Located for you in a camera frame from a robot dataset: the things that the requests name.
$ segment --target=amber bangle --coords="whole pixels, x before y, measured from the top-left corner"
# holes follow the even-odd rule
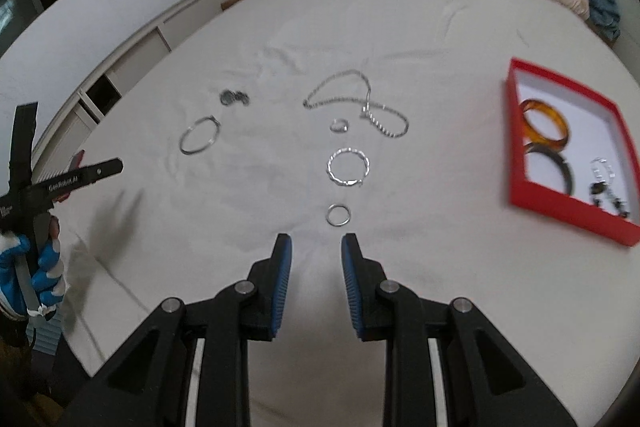
[[[542,102],[542,100],[529,98],[520,104],[520,109],[522,110],[522,118],[524,120],[524,134],[527,138],[529,138],[533,143],[542,143],[542,145],[546,145],[556,152],[560,152],[564,149],[567,142],[569,142],[569,124],[566,123],[564,116],[562,116],[555,107],[548,105],[546,102]],[[540,131],[533,127],[527,118],[527,111],[529,110],[539,111],[548,116],[558,128],[562,138],[559,140],[553,140],[540,133]]]

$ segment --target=red jewelry box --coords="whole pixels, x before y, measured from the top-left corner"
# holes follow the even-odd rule
[[[543,93],[537,98],[560,110],[569,124],[570,140],[561,154],[574,172],[573,196],[527,178],[524,146],[528,140],[525,139],[520,103],[525,98],[533,98],[530,93],[534,90]],[[519,58],[511,59],[506,94],[510,125],[511,204],[609,237],[627,247],[640,242],[640,167],[636,148],[618,106],[566,76]],[[582,127],[572,126],[572,120],[574,124],[581,122]],[[615,183],[611,187],[614,192],[624,192],[616,195],[625,200],[630,213],[628,219],[613,214],[613,208],[598,208],[589,200],[590,183],[596,180],[588,158],[604,156],[600,153],[603,149],[616,163],[618,171],[613,181],[618,183],[618,188]]]

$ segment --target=hand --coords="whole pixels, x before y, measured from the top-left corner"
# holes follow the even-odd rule
[[[58,220],[52,217],[49,223],[49,240],[38,256],[40,268],[31,277],[31,285],[41,304],[52,309],[62,301],[66,291],[59,235]],[[17,236],[11,232],[0,235],[0,311],[14,321],[27,318],[27,306],[15,274],[14,258],[27,253],[29,248],[29,240],[24,235]]]

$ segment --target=silver bangle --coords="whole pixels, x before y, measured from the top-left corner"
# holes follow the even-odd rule
[[[331,212],[334,208],[344,208],[347,211],[347,219],[345,219],[343,222],[341,223],[334,223],[331,220]],[[326,215],[324,216],[324,219],[326,219],[326,222],[329,223],[329,225],[331,225],[332,227],[343,227],[344,225],[346,225],[348,222],[350,222],[351,220],[351,211],[349,210],[349,207],[346,204],[343,203],[334,203],[329,207],[329,210],[326,211]]]
[[[331,129],[331,132],[335,132],[338,134],[345,133],[349,130],[349,122],[344,118],[334,118],[334,121],[329,126],[329,129]]]
[[[362,161],[364,162],[364,175],[362,176],[361,179],[359,180],[347,180],[347,181],[343,181],[339,178],[337,178],[334,173],[331,171],[331,163],[342,153],[345,152],[350,152],[351,154],[354,154],[356,156],[359,156]],[[351,147],[345,147],[344,149],[340,149],[337,150],[336,152],[334,152],[331,155],[331,158],[329,158],[329,161],[326,163],[326,173],[329,174],[329,178],[331,179],[332,182],[334,182],[336,185],[341,185],[343,187],[352,187],[353,185],[362,185],[362,182],[364,181],[364,178],[366,178],[369,175],[369,166],[370,166],[370,162],[369,162],[369,158],[367,158],[367,156],[365,155],[364,152],[362,151],[358,151],[357,149],[352,149]]]
[[[205,122],[205,121],[212,121],[215,126],[216,126],[216,131],[213,135],[213,137],[206,142],[206,144],[204,144],[202,147],[198,147],[197,149],[191,149],[191,150],[187,150],[184,148],[184,141],[186,140],[186,138],[190,135],[191,131],[193,131],[197,126],[199,126],[201,123]],[[216,120],[215,117],[213,116],[203,116],[202,118],[198,118],[195,122],[193,122],[193,125],[191,125],[184,133],[182,133],[182,136],[180,136],[180,141],[178,142],[179,146],[180,146],[180,152],[182,154],[186,154],[187,156],[191,155],[191,154],[197,154],[199,152],[204,151],[205,149],[211,147],[216,140],[218,139],[218,135],[220,134],[220,122],[218,120]]]

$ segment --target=white bed sheet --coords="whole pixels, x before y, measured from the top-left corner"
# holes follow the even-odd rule
[[[122,174],[55,209],[65,333],[85,368],[94,373],[163,298],[211,298],[287,232],[282,329],[249,349],[254,425],[380,425],[384,347],[356,339],[340,266],[340,238],[356,232],[364,255],[418,295],[476,302],[580,427],[593,425],[640,353],[639,252],[507,204],[514,55],[612,98],[640,142],[638,85],[549,0],[245,0],[204,26],[85,143],[86,162],[119,156]],[[303,108],[348,68],[409,117],[406,136],[383,137],[355,105]],[[222,107],[226,88],[251,105]],[[363,89],[354,80],[330,92]],[[209,114],[222,123],[218,142],[182,155],[180,134]],[[349,132],[332,134],[333,118]],[[371,160],[361,188],[324,171],[343,146]],[[336,202],[353,213],[342,229],[324,220]]]

